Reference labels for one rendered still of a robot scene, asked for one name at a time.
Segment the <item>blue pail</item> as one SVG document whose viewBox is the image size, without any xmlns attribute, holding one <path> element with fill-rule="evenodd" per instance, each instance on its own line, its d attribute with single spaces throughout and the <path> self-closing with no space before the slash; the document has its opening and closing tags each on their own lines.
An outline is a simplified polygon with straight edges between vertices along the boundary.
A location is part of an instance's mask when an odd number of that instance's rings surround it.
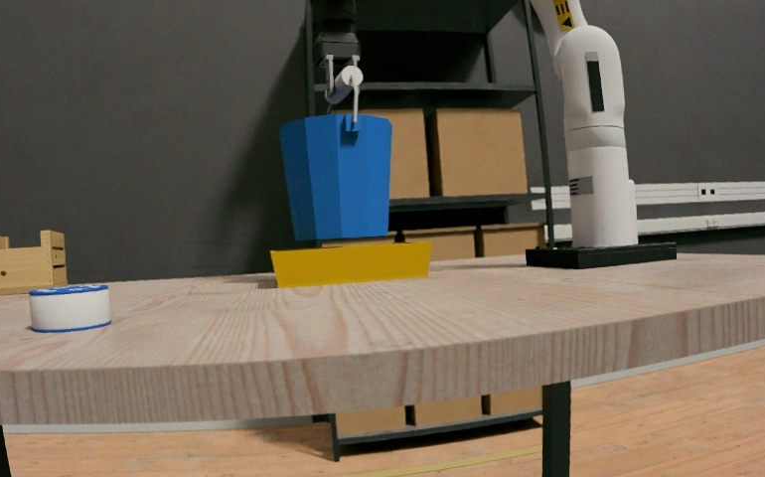
<svg viewBox="0 0 765 477">
<path fill-rule="evenodd" d="M 326 115 L 279 130 L 295 240 L 386 237 L 392 124 L 357 114 L 362 72 L 346 67 L 335 78 Z M 352 90 L 354 114 L 330 114 Z M 330 114 L 330 115 L 329 115 Z"/>
</svg>

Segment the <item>yellow square tray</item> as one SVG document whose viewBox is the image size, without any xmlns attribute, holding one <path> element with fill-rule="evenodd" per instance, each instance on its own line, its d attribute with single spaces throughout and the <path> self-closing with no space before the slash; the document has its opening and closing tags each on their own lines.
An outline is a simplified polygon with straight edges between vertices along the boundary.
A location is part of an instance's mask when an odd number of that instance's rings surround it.
<svg viewBox="0 0 765 477">
<path fill-rule="evenodd" d="M 428 277 L 432 241 L 271 250 L 278 288 Z"/>
</svg>

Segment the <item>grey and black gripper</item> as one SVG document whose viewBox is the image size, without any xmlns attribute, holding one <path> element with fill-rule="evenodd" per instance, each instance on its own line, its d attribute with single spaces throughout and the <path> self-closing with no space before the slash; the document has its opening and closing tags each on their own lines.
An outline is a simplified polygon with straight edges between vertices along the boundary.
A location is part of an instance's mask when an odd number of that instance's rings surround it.
<svg viewBox="0 0 765 477">
<path fill-rule="evenodd" d="M 326 69 L 327 97 L 335 94 L 333 67 L 358 67 L 357 0 L 310 0 L 315 43 L 313 65 Z"/>
</svg>

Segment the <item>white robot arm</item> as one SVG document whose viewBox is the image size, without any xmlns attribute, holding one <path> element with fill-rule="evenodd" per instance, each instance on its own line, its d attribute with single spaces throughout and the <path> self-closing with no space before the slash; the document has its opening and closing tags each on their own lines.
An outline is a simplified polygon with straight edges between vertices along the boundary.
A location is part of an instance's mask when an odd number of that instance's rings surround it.
<svg viewBox="0 0 765 477">
<path fill-rule="evenodd" d="M 617 47 L 587 26 L 579 0 L 531 2 L 563 85 L 572 247 L 638 244 Z"/>
</svg>

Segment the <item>light wooden crate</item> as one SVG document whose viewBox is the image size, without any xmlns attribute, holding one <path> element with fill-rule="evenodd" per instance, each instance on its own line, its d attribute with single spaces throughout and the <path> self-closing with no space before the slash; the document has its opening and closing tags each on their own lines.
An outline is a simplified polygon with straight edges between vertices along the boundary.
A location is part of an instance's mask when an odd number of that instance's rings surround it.
<svg viewBox="0 0 765 477">
<path fill-rule="evenodd" d="M 68 286 L 65 235 L 41 231 L 41 246 L 10 248 L 9 238 L 0 237 L 0 295 Z"/>
</svg>

